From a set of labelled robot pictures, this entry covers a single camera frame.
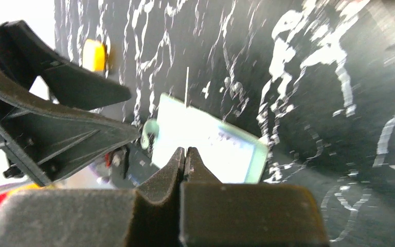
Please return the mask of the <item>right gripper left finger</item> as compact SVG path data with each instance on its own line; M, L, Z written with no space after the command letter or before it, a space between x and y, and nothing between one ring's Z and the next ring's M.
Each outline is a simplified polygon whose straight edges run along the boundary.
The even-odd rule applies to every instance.
M179 246L185 150L134 189L22 190L0 206L0 246Z

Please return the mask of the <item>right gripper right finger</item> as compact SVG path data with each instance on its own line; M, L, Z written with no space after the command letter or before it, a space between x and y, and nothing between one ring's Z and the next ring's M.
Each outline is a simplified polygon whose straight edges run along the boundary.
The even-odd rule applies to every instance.
M182 246L329 246L316 200L291 184L221 183L189 148L179 187Z

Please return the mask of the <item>green card holder wallet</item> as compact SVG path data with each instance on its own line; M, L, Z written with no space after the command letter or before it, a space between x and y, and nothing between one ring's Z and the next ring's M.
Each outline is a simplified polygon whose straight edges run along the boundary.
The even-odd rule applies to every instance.
M163 168L178 147L196 147L204 165L223 183L260 182L268 147L258 137L183 102L161 94L156 119L142 128L140 144L152 147Z

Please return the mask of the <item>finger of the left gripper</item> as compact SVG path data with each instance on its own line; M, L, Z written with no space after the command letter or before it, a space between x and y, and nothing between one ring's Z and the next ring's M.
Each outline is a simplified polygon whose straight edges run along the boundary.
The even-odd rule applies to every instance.
M0 150L39 186L138 137L134 126L44 100L0 70Z
M0 24L0 70L29 90L41 77L60 104L93 110L132 97L128 87L60 56L23 21Z

